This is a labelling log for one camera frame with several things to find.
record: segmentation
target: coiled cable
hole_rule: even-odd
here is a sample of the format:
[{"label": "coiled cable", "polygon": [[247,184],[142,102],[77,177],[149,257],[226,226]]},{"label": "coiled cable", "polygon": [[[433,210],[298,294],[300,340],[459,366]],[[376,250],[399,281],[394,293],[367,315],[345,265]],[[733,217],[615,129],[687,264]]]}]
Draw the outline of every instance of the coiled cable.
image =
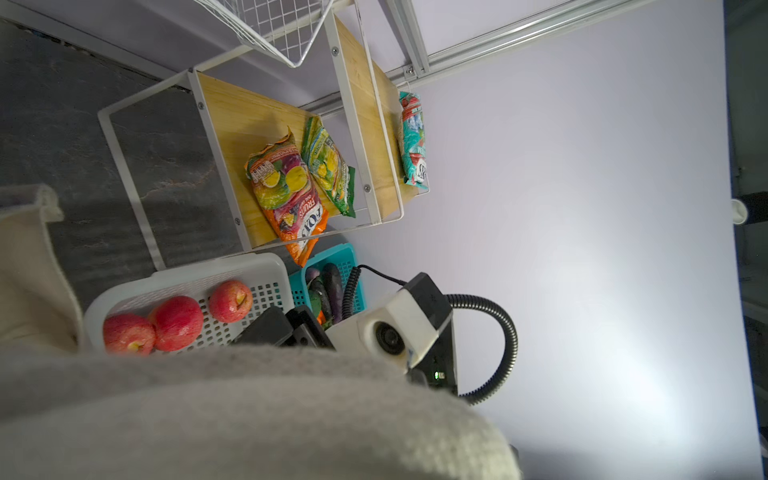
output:
[{"label": "coiled cable", "polygon": [[[344,298],[342,301],[342,318],[347,319],[352,316],[352,311],[355,302],[355,290],[357,289],[357,283],[360,278],[361,268],[371,270],[376,275],[382,276],[387,280],[398,283],[399,285],[405,285],[406,282],[398,280],[391,276],[385,275],[367,265],[354,266],[349,272],[349,279],[346,282],[346,288],[344,289]],[[448,303],[453,309],[464,310],[477,310],[479,312],[487,313],[492,316],[498,324],[502,327],[504,333],[504,354],[502,360],[498,364],[498,368],[488,379],[477,389],[471,392],[462,393],[459,397],[465,399],[469,405],[477,405],[480,402],[485,401],[496,393],[504,382],[509,378],[512,367],[515,366],[515,360],[518,358],[518,333],[515,329],[515,323],[512,322],[512,318],[509,314],[501,308],[497,303],[492,302],[486,298],[475,295],[465,294],[449,294],[445,296],[448,299]]]},{"label": "coiled cable", "polygon": [[469,405],[477,405],[496,393],[512,373],[512,367],[515,366],[515,360],[518,358],[518,332],[509,314],[497,303],[487,298],[464,295],[463,293],[449,294],[445,298],[448,299],[448,303],[454,309],[478,310],[479,312],[487,313],[496,319],[504,332],[504,354],[496,371],[479,388],[459,395],[459,397],[467,400]]}]

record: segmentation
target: gray fabric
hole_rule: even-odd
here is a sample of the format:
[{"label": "gray fabric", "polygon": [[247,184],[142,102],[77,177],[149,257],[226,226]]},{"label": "gray fabric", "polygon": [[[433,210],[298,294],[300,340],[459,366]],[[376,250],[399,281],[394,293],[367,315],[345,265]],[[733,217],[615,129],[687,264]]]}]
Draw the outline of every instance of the gray fabric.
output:
[{"label": "gray fabric", "polygon": [[520,478],[464,402],[372,359],[243,346],[0,365],[4,478]]}]

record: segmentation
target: purple vegetable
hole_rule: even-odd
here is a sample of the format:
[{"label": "purple vegetable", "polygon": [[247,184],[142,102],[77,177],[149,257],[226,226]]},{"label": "purple vegetable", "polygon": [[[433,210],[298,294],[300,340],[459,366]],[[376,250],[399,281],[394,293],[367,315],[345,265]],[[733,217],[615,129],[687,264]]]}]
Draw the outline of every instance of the purple vegetable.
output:
[{"label": "purple vegetable", "polygon": [[320,270],[318,270],[314,266],[311,266],[310,268],[306,269],[306,275],[304,276],[304,280],[306,280],[306,284],[309,285],[310,283],[312,283],[312,280],[316,279],[318,276],[320,276]]},{"label": "purple vegetable", "polygon": [[343,320],[341,314],[341,303],[344,298],[344,286],[341,284],[341,272],[333,263],[326,263],[323,267],[323,285],[328,293],[328,300],[331,303],[333,312],[333,323],[336,324]]}]

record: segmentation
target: eggplant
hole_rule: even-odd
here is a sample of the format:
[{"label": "eggplant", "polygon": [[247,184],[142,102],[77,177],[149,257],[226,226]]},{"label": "eggplant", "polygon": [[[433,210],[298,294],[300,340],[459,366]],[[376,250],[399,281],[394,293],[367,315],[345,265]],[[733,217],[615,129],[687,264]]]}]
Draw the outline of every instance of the eggplant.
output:
[{"label": "eggplant", "polygon": [[333,323],[341,322],[343,320],[341,304],[344,300],[344,285],[341,283],[339,267],[333,263],[326,263],[320,278],[323,279],[323,285],[328,293],[328,300],[330,301],[331,312],[333,313]]},{"label": "eggplant", "polygon": [[310,287],[307,290],[308,294],[310,295],[310,303],[312,302],[312,296],[317,296],[320,300],[320,311],[323,312],[323,315],[326,317],[326,321],[330,322],[333,318],[333,311],[331,310],[331,304],[328,300],[328,293],[326,292],[326,288],[323,286],[323,281],[320,278],[312,280]]},{"label": "eggplant", "polygon": [[311,266],[310,268],[306,269],[304,280],[306,281],[306,284],[309,285],[312,283],[312,280],[316,279],[318,276],[320,276],[320,270],[314,266]]}]

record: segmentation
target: red apple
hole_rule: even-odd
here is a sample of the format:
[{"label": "red apple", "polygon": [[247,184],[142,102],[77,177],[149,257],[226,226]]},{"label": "red apple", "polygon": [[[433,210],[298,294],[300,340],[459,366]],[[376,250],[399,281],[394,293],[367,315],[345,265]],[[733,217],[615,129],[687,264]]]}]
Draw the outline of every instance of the red apple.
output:
[{"label": "red apple", "polygon": [[112,316],[104,321],[104,347],[109,353],[147,356],[155,342],[154,327],[133,313]]},{"label": "red apple", "polygon": [[245,318],[253,306],[253,295],[245,283],[229,280],[216,288],[208,300],[210,314],[223,323]]},{"label": "red apple", "polygon": [[189,346],[203,330],[203,310],[189,296],[175,296],[155,307],[148,317],[157,333],[154,347],[173,352]]}]

